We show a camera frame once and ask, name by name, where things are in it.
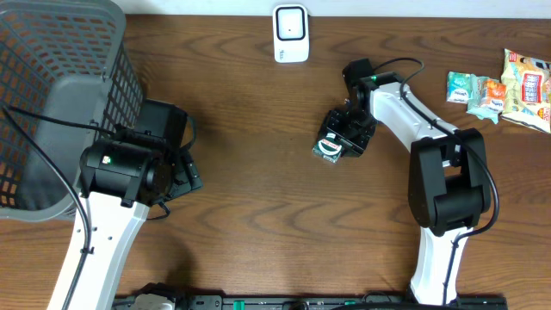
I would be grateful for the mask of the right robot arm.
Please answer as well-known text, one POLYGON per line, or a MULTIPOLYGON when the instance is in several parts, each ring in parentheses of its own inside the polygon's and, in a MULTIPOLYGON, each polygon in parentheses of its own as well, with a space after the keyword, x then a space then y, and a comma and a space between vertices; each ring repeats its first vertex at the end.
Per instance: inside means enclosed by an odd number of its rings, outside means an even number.
POLYGON ((461 256, 491 200, 480 132, 443 121, 394 72, 343 78, 349 98, 324 118, 313 153, 335 163, 361 156, 380 124, 395 135, 410 154, 408 204, 421 232, 412 298, 425 305, 459 305, 461 256))

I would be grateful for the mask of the large white snack bag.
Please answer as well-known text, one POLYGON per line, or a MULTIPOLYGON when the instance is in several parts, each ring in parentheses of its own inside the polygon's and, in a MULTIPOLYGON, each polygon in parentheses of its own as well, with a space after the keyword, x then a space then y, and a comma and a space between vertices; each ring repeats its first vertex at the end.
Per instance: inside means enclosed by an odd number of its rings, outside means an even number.
POLYGON ((505 49, 501 83, 506 86, 501 118, 550 133, 550 62, 505 49))

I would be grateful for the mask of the orange tissue pack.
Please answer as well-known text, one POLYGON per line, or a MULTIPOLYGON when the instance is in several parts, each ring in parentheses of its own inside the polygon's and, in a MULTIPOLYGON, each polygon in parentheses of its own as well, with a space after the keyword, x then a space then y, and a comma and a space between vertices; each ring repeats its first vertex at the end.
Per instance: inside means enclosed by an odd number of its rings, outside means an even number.
POLYGON ((482 83, 480 106, 497 112, 505 107, 506 85, 494 79, 486 79, 482 83))

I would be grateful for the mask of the white barcode scanner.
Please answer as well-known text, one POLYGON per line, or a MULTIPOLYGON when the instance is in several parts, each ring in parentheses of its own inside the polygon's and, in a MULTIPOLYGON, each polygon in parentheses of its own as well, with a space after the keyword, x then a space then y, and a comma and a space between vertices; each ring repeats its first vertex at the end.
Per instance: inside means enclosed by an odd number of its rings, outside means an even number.
POLYGON ((301 63, 309 57, 309 23, 305 6, 280 4, 272 10, 274 59, 277 63, 301 63))

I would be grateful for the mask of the grey plastic mesh basket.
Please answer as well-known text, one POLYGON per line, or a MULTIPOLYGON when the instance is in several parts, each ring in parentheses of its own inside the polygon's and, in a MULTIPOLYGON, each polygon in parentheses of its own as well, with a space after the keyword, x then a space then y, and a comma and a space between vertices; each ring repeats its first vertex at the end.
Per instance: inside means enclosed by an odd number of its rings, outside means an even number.
POLYGON ((1 215, 74 215, 83 150, 138 118, 126 17, 109 0, 1 3, 1 215))

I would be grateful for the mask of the green tissue pack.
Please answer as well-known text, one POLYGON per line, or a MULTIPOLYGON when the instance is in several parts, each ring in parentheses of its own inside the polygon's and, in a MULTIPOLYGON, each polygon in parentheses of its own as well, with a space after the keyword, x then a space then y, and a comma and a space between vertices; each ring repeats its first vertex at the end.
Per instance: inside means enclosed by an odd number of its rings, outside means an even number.
POLYGON ((473 75, 450 71, 447 75, 446 101, 467 104, 473 97, 473 75))

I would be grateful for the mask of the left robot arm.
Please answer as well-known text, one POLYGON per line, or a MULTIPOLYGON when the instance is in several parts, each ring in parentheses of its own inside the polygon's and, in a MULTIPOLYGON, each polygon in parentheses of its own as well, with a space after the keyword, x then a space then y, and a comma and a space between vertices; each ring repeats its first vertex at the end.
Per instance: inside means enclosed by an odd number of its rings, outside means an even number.
POLYGON ((151 207, 201 188, 181 128, 100 139, 81 156, 78 219, 51 309, 110 309, 128 253, 151 207))

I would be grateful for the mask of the teal small snack packet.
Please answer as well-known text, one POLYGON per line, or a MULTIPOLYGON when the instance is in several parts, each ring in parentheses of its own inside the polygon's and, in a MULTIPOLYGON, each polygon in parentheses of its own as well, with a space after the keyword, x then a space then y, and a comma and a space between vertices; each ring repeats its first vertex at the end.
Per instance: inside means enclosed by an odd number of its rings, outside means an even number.
POLYGON ((494 111, 482 103, 483 83, 492 80, 489 77, 470 75, 472 94, 467 101, 467 113, 476 116, 480 120, 488 119, 494 124, 498 123, 499 111, 494 111))

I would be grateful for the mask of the dark green round-label box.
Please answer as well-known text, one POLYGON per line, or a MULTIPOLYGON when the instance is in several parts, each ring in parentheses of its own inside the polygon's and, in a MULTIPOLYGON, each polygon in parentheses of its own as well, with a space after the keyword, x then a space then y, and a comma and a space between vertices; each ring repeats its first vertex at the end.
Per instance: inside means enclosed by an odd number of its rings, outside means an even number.
POLYGON ((313 154, 335 164, 341 157, 343 146, 337 142, 337 135, 327 133, 313 146, 313 154))

